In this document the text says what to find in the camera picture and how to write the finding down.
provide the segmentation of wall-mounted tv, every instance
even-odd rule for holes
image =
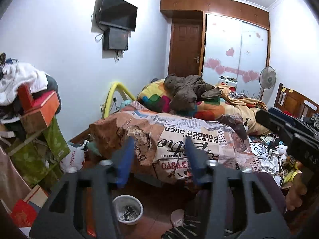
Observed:
[[[102,0],[99,23],[135,31],[138,8],[124,0]]]

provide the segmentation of white plastic bag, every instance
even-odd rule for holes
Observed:
[[[68,144],[71,152],[60,162],[60,168],[64,173],[73,173],[83,167],[84,151],[83,147],[74,147]]]

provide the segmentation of yellow pipe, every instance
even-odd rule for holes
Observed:
[[[108,92],[107,98],[106,98],[106,102],[105,102],[105,110],[104,110],[104,114],[103,114],[103,119],[108,117],[110,109],[111,109],[111,104],[112,104],[112,100],[113,100],[113,94],[115,92],[116,89],[120,89],[123,92],[125,92],[127,94],[127,96],[132,100],[135,101],[136,98],[133,94],[131,94],[129,92],[129,90],[121,83],[121,82],[113,82],[112,86],[110,88],[110,91]]]

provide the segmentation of heart decal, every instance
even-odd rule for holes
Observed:
[[[229,50],[226,51],[226,56],[232,57],[232,56],[234,55],[234,52],[235,52],[234,49],[231,48],[231,49],[229,49]]]
[[[218,73],[219,75],[221,75],[221,74],[223,74],[223,73],[225,72],[225,67],[219,65],[219,66],[217,66],[217,67],[215,68],[215,71],[216,71],[216,73]]]
[[[245,83],[249,82],[251,80],[251,77],[249,75],[243,75],[242,79]]]
[[[209,58],[207,63],[209,64],[209,66],[211,67],[211,69],[215,69],[217,66],[221,65],[221,61],[218,59],[211,59]]]
[[[258,72],[254,72],[253,70],[249,70],[248,71],[248,75],[251,77],[251,80],[257,80],[259,77],[259,73]]]

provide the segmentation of frosted glass panel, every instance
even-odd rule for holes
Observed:
[[[238,93],[255,98],[260,91],[259,76],[266,66],[268,32],[252,24],[242,23],[241,55],[237,76]]]
[[[205,82],[215,85],[220,76],[236,78],[241,48],[241,21],[207,15],[203,67]]]

